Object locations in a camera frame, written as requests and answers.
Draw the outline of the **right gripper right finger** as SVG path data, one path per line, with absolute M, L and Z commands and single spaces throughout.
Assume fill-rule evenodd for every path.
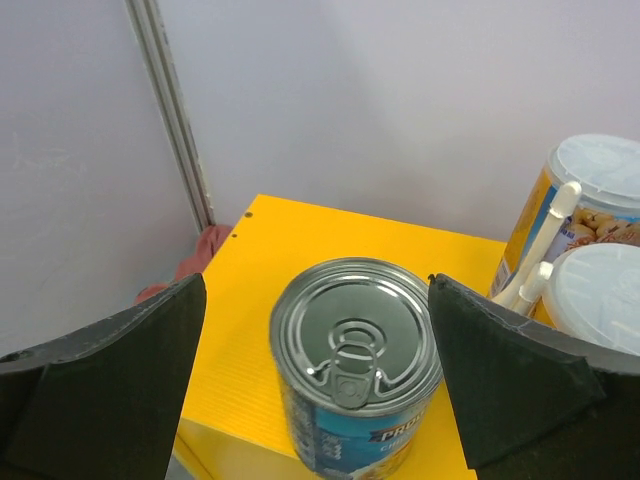
M 636 479 L 639 359 L 501 307 L 444 274 L 428 307 L 480 479 Z

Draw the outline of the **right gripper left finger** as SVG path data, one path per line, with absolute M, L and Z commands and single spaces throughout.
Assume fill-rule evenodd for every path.
M 194 274 L 1 358 L 4 479 L 162 479 L 203 327 Z

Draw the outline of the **orange snack can with spoon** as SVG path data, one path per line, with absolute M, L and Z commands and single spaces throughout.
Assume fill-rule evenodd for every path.
M 567 335 L 639 354 L 639 248 L 593 243 L 534 266 L 512 309 Z

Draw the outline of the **tall snack can with spoon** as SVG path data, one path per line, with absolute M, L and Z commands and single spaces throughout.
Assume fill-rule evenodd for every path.
M 542 259 L 593 243 L 639 245 L 639 142 L 605 134 L 563 140 L 546 160 L 518 218 L 489 289 L 511 282 L 565 183 L 581 185 L 581 197 Z

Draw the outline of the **blue soup can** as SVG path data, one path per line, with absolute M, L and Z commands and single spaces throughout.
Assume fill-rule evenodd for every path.
M 428 286 L 378 259 L 325 261 L 277 300 L 269 340 L 294 450 L 324 479 L 386 479 L 443 379 Z

